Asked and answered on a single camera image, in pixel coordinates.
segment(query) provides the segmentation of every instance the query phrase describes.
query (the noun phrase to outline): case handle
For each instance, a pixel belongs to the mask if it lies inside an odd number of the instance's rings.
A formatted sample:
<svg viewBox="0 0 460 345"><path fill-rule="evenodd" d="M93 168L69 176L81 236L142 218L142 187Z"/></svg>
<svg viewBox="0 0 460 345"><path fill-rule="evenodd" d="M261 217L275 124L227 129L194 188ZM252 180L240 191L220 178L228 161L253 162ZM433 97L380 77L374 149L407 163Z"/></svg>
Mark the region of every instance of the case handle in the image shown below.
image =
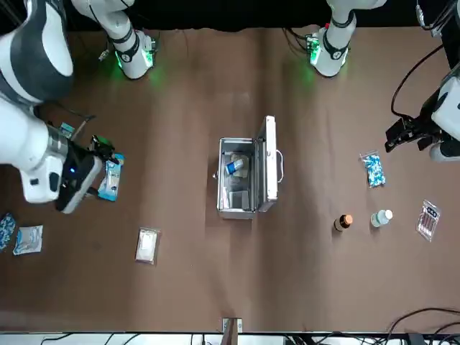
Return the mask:
<svg viewBox="0 0 460 345"><path fill-rule="evenodd" d="M280 154L280 157L281 157L281 164L280 164L280 170L281 170L281 178L278 180L278 183L280 183L282 181L282 179L285 177L285 163L284 163L284 158L282 156L282 153L281 151L279 151L278 149L276 150L276 153L279 153Z"/></svg>

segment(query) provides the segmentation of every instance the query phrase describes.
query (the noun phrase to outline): white bottle cap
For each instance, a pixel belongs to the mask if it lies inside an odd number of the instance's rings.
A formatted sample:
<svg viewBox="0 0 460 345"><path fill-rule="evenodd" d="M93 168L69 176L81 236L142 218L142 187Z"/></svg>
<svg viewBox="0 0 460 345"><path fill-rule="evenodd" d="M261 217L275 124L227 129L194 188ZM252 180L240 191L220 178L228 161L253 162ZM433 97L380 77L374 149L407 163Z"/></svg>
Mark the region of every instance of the white bottle cap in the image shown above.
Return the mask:
<svg viewBox="0 0 460 345"><path fill-rule="evenodd" d="M393 212L391 212L391 210L385 210L385 218L388 220L393 218Z"/></svg>

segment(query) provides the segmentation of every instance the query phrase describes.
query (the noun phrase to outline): clear plastic bottle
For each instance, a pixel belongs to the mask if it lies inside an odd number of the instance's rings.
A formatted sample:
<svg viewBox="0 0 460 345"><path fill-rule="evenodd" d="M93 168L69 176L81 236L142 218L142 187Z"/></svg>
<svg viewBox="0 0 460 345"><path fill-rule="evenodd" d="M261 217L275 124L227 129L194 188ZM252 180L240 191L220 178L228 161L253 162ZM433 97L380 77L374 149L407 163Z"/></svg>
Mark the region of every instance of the clear plastic bottle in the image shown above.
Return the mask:
<svg viewBox="0 0 460 345"><path fill-rule="evenodd" d="M386 225L393 218L393 212L391 210L380 210L371 216L371 224L375 228L379 228L382 225Z"/></svg>

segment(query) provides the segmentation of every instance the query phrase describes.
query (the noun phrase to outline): small bottle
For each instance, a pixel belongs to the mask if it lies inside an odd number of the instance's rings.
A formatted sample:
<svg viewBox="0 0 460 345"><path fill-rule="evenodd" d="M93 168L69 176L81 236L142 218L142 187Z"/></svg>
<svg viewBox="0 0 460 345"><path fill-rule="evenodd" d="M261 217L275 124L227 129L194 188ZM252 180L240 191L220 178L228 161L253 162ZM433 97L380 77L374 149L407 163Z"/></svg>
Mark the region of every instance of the small bottle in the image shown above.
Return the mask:
<svg viewBox="0 0 460 345"><path fill-rule="evenodd" d="M243 160L236 160L234 162L230 162L225 166L225 170L229 175L233 175L235 171L240 170L244 165Z"/></svg>
<svg viewBox="0 0 460 345"><path fill-rule="evenodd" d="M393 218L393 212L391 210L380 210L371 216L371 224L373 227L378 228L382 225L386 225Z"/></svg>
<svg viewBox="0 0 460 345"><path fill-rule="evenodd" d="M333 227L336 228L337 231L342 232L344 229L349 228L352 223L353 217L351 216L351 214L342 214L333 223Z"/></svg>

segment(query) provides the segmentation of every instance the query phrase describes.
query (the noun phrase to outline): black background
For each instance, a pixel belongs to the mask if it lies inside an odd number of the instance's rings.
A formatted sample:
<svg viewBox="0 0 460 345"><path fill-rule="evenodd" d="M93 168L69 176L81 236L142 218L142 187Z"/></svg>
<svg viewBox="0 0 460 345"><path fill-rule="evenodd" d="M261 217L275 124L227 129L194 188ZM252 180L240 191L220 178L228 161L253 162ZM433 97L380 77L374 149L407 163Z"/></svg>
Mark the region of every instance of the black background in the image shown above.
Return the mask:
<svg viewBox="0 0 460 345"><path fill-rule="evenodd" d="M98 25L80 15L70 0L65 2L68 30L99 30ZM25 18L20 0L9 0L18 16ZM440 12L446 0L420 0L427 24ZM373 10L356 11L359 27L410 27L418 25L416 0L387 0ZM238 31L247 27L323 26L331 18L326 0L137 0L129 10L134 27L140 29L200 29ZM0 33L15 28L5 11L0 13Z"/></svg>

